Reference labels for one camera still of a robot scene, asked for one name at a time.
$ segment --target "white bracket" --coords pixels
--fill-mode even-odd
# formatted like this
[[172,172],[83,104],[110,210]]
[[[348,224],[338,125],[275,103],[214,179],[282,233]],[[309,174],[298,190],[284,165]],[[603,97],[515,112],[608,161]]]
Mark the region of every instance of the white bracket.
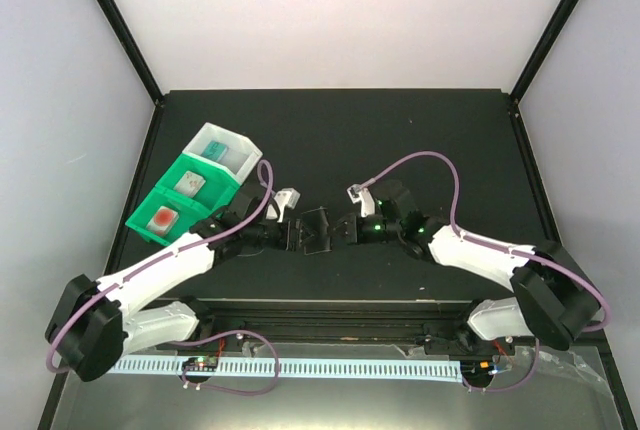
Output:
[[270,204],[267,209],[267,220],[275,220],[278,218],[278,222],[282,222],[284,219],[285,209],[296,208],[298,200],[300,200],[300,192],[295,188],[283,188],[275,194],[273,199],[275,200],[276,205],[278,205],[278,210],[280,210],[280,217],[278,217],[278,212],[273,208],[273,205]]
[[362,188],[360,185],[351,185],[347,188],[347,195],[352,203],[360,204],[360,216],[368,217],[376,213],[376,202],[371,196],[368,188]]

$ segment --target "black table surface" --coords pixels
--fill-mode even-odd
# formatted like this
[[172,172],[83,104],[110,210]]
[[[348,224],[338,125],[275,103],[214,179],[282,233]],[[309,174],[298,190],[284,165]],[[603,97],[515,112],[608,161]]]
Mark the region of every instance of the black table surface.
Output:
[[[251,138],[272,163],[276,188],[301,193],[296,211],[324,206],[335,222],[354,210],[348,186],[408,153],[436,150],[451,158],[460,174],[457,221],[463,228],[518,243],[544,238],[506,96],[499,90],[173,91],[138,203],[205,122]],[[401,180],[425,213],[448,218],[453,180],[442,162],[415,159],[389,178]],[[125,231],[118,268],[161,249]],[[509,294],[462,270],[414,261],[395,245],[336,242],[324,254],[265,250],[233,259],[166,296],[183,295],[415,302]]]

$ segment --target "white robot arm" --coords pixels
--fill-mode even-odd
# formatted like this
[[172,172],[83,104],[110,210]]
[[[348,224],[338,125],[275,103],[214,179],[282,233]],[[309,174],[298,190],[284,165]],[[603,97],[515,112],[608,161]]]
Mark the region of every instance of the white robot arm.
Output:
[[264,189],[257,185],[245,185],[223,215],[198,222],[189,233],[154,255],[93,282],[84,275],[73,279],[47,327],[47,340],[56,338],[82,304],[107,290],[99,303],[70,328],[57,348],[82,380],[100,377],[129,353],[189,339],[200,323],[189,303],[178,301],[164,307],[143,308],[180,283],[238,255],[244,244],[295,250],[302,243],[303,233],[312,234],[308,229],[302,232],[299,221],[285,219],[285,211],[295,208],[300,197],[296,190],[286,188],[276,193],[264,218],[252,222],[246,230],[215,244],[198,244],[243,220],[263,193]]

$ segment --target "floor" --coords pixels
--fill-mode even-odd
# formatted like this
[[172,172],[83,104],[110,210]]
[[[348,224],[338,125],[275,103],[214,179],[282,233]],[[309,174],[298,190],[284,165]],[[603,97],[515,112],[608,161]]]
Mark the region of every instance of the floor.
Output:
[[[602,375],[597,350],[580,347],[584,362]],[[496,430],[564,428],[617,430],[613,399],[574,365],[541,362],[525,386],[502,394],[469,394],[460,384],[411,381],[282,379],[261,397],[185,390],[177,377],[106,375],[91,383],[70,377],[52,428],[84,430]],[[511,374],[521,378],[524,362]],[[234,388],[258,388],[261,379],[218,379]]]

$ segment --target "cable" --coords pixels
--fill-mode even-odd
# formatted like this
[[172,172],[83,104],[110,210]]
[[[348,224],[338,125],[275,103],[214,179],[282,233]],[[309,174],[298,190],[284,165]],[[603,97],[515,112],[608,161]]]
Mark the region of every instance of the cable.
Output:
[[[271,198],[271,191],[273,190],[273,181],[274,181],[273,168],[271,167],[271,164],[267,160],[260,160],[258,162],[257,172],[258,172],[258,175],[260,176],[261,179],[262,179],[261,172],[262,172],[263,168],[267,169],[267,177],[268,177],[268,180],[266,182],[267,190],[266,190],[266,192],[264,194],[264,197],[262,198],[262,201],[260,202],[260,205],[258,205],[258,208],[256,208],[255,211],[251,215],[249,215],[247,218],[245,218],[242,222],[237,224],[235,227],[232,227],[232,228],[230,228],[228,230],[225,230],[224,232],[219,233],[218,235],[214,235],[212,237],[205,238],[203,240],[200,240],[200,241],[197,241],[197,242],[194,242],[194,243],[190,243],[189,245],[184,245],[184,246],[178,248],[178,253],[190,250],[190,249],[192,249],[194,247],[197,247],[197,246],[200,246],[200,245],[205,245],[207,243],[215,242],[217,240],[221,240],[221,239],[223,239],[225,237],[228,237],[229,235],[232,235],[235,232],[237,232],[238,230],[241,230],[244,227],[246,227],[247,225],[249,225],[249,223],[251,223],[251,221],[253,219],[255,219],[258,215],[260,215],[260,213],[264,210],[264,207],[269,202],[269,199]],[[148,261],[147,263],[141,265],[140,267],[136,268],[131,273],[127,274],[122,279],[123,284],[128,282],[128,281],[130,281],[133,277],[135,277],[136,275],[139,275],[141,272],[153,267],[155,264],[165,260],[166,258],[172,257],[173,255],[174,255],[173,252],[163,253],[162,255],[159,255],[156,258],[154,258],[154,259]],[[116,288],[119,288],[119,287],[120,287],[120,285],[118,285],[117,283],[114,283],[113,285],[110,285],[106,289],[102,290],[101,292],[99,292],[96,295],[94,295],[93,297],[91,297],[91,299],[89,299],[84,305],[82,305],[78,309],[78,311],[76,311],[71,316],[71,318],[69,318],[69,320],[62,326],[60,331],[56,334],[55,338],[51,342],[51,346],[49,347],[49,350],[47,351],[47,357],[46,357],[46,360],[45,360],[45,365],[46,365],[47,369],[50,372],[52,372],[52,373],[64,373],[64,372],[68,372],[69,371],[69,367],[56,367],[53,364],[53,358],[55,356],[56,350],[58,349],[58,346],[60,345],[60,342],[67,335],[67,333],[69,332],[71,327],[73,327],[73,325],[80,319],[80,317],[82,317],[82,315],[84,315],[87,312],[87,310],[89,310],[91,307],[96,305],[104,296],[106,296],[107,294],[109,294],[110,292],[114,291]]]
[[205,338],[203,340],[198,340],[196,342],[171,342],[171,344],[177,345],[179,347],[198,347],[200,345],[204,345],[205,343],[215,342],[216,340],[219,340],[221,338],[230,337],[232,335],[237,335],[237,334],[248,335],[250,337],[257,338],[262,343],[264,343],[273,354],[273,359],[275,360],[274,372],[273,372],[273,377],[271,379],[271,382],[267,386],[265,386],[264,388],[261,388],[260,390],[235,390],[233,388],[221,387],[219,385],[209,385],[204,383],[196,384],[193,382],[189,382],[187,380],[187,371],[189,367],[185,368],[182,371],[182,377],[181,377],[182,382],[187,386],[191,385],[194,387],[206,388],[209,390],[218,390],[220,392],[231,393],[233,395],[240,395],[242,397],[257,397],[258,395],[264,395],[265,393],[268,393],[271,390],[273,390],[274,387],[278,384],[278,377],[280,376],[280,359],[278,358],[278,352],[276,352],[276,349],[273,347],[271,342],[267,340],[265,337],[263,337],[262,335],[260,335],[259,333],[255,333],[250,330],[230,330],[228,332],[218,333],[217,335],[213,335],[211,337]]
[[595,298],[598,301],[598,304],[600,305],[600,307],[602,308],[603,312],[604,312],[604,316],[602,318],[602,321],[595,324],[595,325],[590,325],[588,327],[585,327],[583,332],[595,332],[598,330],[602,330],[604,327],[606,327],[609,322],[611,321],[611,306],[609,305],[609,303],[605,300],[605,298],[602,296],[602,294],[593,286],[591,285],[589,282],[587,282],[584,278],[582,278],[579,275],[576,275],[575,273],[573,273],[571,270],[558,265],[556,262],[553,262],[547,258],[543,258],[540,257],[538,255],[534,255],[534,254],[530,254],[530,253],[526,253],[523,252],[521,250],[517,250],[517,249],[513,249],[513,247],[510,247],[508,245],[499,245],[497,243],[493,243],[493,242],[487,242],[486,240],[482,239],[482,238],[478,238],[474,235],[470,235],[469,233],[467,233],[466,231],[462,231],[457,223],[456,223],[456,210],[458,207],[458,199],[460,198],[460,177],[458,176],[458,171],[456,170],[455,165],[453,164],[453,162],[451,160],[449,160],[449,158],[447,158],[446,156],[444,156],[441,153],[438,152],[431,152],[431,151],[422,151],[422,152],[415,152],[415,153],[411,153],[405,157],[402,157],[400,160],[396,161],[395,163],[392,163],[391,165],[389,165],[387,168],[385,168],[382,172],[380,172],[378,175],[376,175],[373,178],[370,178],[369,180],[367,180],[366,182],[364,182],[360,187],[361,188],[367,188],[368,186],[372,185],[373,183],[375,183],[376,181],[378,181],[380,178],[384,177],[386,174],[388,174],[389,172],[391,172],[392,170],[396,169],[397,167],[399,167],[400,165],[402,165],[403,163],[416,158],[416,157],[435,157],[438,158],[440,160],[442,160],[444,163],[447,164],[447,166],[449,167],[449,170],[451,170],[451,174],[453,175],[453,199],[451,202],[451,211],[449,212],[449,220],[451,222],[451,229],[453,230],[453,232],[460,237],[461,239],[470,242],[470,243],[475,243],[476,245],[480,245],[482,247],[485,248],[489,248],[492,250],[496,250],[498,252],[502,252],[502,253],[510,253],[511,255],[515,255],[517,257],[523,257],[526,258],[528,260],[533,260],[534,262],[538,262],[546,267],[551,268],[552,270],[555,270],[558,273],[561,273],[562,275],[564,275],[565,277],[573,280],[575,283],[577,283],[578,285],[580,285],[582,288],[584,288],[587,292],[589,292],[593,298]]
[[467,387],[469,391],[478,390],[486,393],[510,392],[512,390],[516,390],[522,387],[529,380],[531,380],[531,377],[533,377],[533,375],[536,373],[536,370],[538,369],[539,363],[540,363],[540,341],[536,338],[536,344],[534,346],[534,354],[533,354],[533,361],[531,362],[531,367],[529,367],[529,371],[527,372],[527,374],[524,377],[522,377],[522,379],[519,380],[518,382],[514,383],[513,385],[509,385],[508,387],[502,387],[502,388],[478,388],[478,387],[471,386],[471,384],[467,382],[467,379],[462,377],[462,384],[465,387]]

